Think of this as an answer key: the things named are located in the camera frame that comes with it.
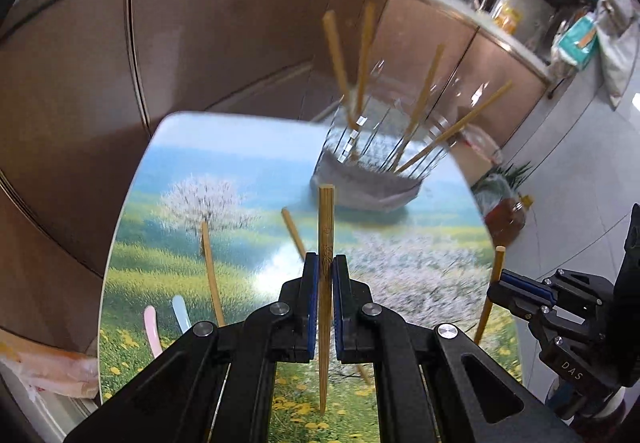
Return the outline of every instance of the floor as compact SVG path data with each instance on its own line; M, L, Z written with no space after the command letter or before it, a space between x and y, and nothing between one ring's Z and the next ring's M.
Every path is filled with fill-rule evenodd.
M520 188L534 204L507 249L507 268L542 280L556 268L615 281L634 203L640 202L640 62L613 110L599 59L561 97L544 97L504 147L507 162L535 168ZM525 385L544 400L554 373L518 324Z

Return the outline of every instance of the meadow print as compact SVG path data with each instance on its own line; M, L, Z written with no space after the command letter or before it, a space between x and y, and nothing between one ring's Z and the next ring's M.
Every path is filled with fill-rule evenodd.
M191 322L216 322L200 242L202 221L209 225L227 324L276 300L281 285L302 274L280 209L289 208L306 249L316 251L318 219L308 182L325 134L322 126L229 115L180 113L160 125L127 197L104 282L99 344L104 401L152 361L145 308L155 308L162 347L182 333L172 308L175 295L184 298ZM335 217L335 253L346 254L351 277L368 283L376 302L407 322L426 327L451 322L472 336L493 248L449 156L402 210L338 209ZM520 378L508 312L494 308L482 346ZM372 376L371 366L368 372ZM279 364L270 442L380 440L374 386L366 385L354 365L337 362L335 352L323 417L318 399L316 362Z

